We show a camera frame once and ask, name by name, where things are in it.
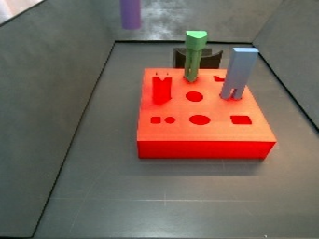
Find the toy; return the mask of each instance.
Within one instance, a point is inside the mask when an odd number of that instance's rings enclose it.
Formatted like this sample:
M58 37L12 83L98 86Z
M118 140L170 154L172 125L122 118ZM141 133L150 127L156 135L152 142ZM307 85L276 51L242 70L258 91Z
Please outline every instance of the toy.
M253 69L257 52L254 48L233 48L220 93L221 99L226 100L232 97L238 100L241 98L248 77Z
M233 48L228 70L197 69L205 41L186 31L184 69L144 69L141 159L264 159L276 142L245 86L257 50Z
M225 69L198 69L197 80L189 84L182 69L144 69L137 129L141 159L266 157L276 141L270 127L248 87L240 101L220 99L225 74ZM153 77L162 80L168 76L170 99L158 105L152 96Z
M184 78L189 82L194 82L197 78L197 69L201 50L206 42L205 31L185 32L185 62L184 62Z

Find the gray wall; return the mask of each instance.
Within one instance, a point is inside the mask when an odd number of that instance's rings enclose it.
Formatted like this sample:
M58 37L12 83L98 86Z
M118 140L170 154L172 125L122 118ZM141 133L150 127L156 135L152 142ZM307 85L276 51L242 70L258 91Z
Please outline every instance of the gray wall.
M30 236L45 206L113 45L101 1L45 1L0 27L0 236Z
M319 127L319 1L285 0L253 44Z
M184 40L185 30L206 30L210 41L252 42L281 0L141 0L141 28L121 29L120 1L100 13L118 40Z

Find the light blue block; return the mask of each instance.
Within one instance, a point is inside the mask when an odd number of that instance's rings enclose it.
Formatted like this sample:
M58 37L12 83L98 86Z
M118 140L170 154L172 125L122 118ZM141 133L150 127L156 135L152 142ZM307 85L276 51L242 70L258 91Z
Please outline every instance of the light blue block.
M253 70L257 52L254 48L233 48L220 93L221 99L226 100L233 97L238 100L241 98L244 87Z

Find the purple cylinder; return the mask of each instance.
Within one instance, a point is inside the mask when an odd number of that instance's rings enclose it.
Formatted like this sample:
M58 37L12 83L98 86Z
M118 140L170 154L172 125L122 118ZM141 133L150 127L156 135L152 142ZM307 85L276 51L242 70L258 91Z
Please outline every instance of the purple cylinder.
M121 0L121 28L140 28L140 0Z

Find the red base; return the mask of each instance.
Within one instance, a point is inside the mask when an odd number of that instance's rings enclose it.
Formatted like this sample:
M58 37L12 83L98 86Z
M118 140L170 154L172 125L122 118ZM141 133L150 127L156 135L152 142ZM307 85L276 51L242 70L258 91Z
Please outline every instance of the red base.
M161 105L153 101L152 77L172 78L172 99ZM224 77L224 69L200 69L197 81L188 83L182 69L144 70L137 129L140 158L266 157L276 142L272 130L248 88L241 100L220 99Z

